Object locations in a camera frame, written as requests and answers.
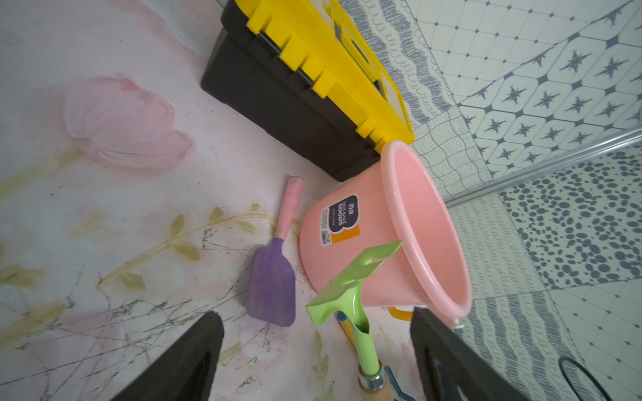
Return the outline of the blue fork yellow handle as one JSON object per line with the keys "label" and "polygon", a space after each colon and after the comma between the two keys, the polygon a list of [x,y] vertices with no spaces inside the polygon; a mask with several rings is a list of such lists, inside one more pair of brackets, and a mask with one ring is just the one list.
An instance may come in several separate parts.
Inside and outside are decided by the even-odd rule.
{"label": "blue fork yellow handle", "polygon": [[[354,350],[357,350],[356,348],[356,342],[354,339],[354,334],[352,331],[351,323],[349,322],[349,319],[346,317],[346,315],[342,312],[339,312],[336,315],[337,322],[341,326],[341,328],[344,331],[344,334],[346,335],[347,339],[353,346]],[[415,400],[414,397],[410,396],[408,393],[404,392],[402,388],[399,386],[398,381],[396,380],[396,376],[393,373],[393,370],[391,366],[389,365],[383,365],[382,370],[385,374],[385,381],[386,385],[389,386],[389,390],[391,391],[391,394],[393,395],[393,400]]]}

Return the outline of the yellow watering can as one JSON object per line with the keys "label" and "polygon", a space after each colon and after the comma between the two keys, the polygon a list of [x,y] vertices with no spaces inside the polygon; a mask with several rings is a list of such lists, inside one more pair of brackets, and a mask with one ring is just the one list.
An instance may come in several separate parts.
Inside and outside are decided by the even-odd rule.
{"label": "yellow watering can", "polygon": [[397,307],[387,307],[388,313],[394,319],[410,322],[413,319],[413,312],[398,309]]}

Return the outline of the purple shovel pink handle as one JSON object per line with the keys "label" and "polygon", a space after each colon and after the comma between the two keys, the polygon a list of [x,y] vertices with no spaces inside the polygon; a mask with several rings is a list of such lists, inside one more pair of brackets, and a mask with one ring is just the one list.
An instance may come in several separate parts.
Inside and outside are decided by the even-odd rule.
{"label": "purple shovel pink handle", "polygon": [[283,245],[303,191],[303,179],[290,177],[274,238],[269,245],[257,250],[248,280],[245,301],[247,315],[279,327],[290,327],[296,319],[295,272],[283,255]]}

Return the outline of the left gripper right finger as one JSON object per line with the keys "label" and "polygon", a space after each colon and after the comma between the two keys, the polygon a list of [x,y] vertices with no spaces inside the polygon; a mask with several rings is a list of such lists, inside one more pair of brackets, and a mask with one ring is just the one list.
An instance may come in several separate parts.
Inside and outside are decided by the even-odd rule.
{"label": "left gripper right finger", "polygon": [[525,400],[427,308],[416,307],[410,334],[428,400]]}

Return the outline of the green rake wooden handle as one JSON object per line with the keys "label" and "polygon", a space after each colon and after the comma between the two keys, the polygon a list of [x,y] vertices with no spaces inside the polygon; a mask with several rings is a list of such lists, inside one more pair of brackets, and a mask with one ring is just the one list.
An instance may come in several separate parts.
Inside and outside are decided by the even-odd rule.
{"label": "green rake wooden handle", "polygon": [[387,258],[394,256],[401,245],[401,241],[396,241],[365,249],[306,305],[309,317],[319,326],[336,312],[346,316],[359,359],[358,384],[364,400],[394,399],[391,382],[378,358],[369,319],[364,311],[362,287],[364,280],[372,276]]}

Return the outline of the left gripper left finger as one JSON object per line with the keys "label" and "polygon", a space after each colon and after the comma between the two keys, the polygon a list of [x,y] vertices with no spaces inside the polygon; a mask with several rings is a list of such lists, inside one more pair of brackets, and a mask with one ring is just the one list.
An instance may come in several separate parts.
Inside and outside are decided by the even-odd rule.
{"label": "left gripper left finger", "polygon": [[221,317],[204,313],[115,400],[208,400],[224,339]]}

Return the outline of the pink plastic bucket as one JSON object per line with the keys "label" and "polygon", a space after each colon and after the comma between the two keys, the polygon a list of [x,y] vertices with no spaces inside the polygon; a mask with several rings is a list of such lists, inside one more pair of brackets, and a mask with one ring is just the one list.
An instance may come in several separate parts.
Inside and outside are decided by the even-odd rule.
{"label": "pink plastic bucket", "polygon": [[299,253],[320,292],[363,250],[397,241],[401,248],[364,280],[363,304],[428,307],[447,326],[460,327],[472,301],[461,243],[428,171],[399,140],[307,211]]}

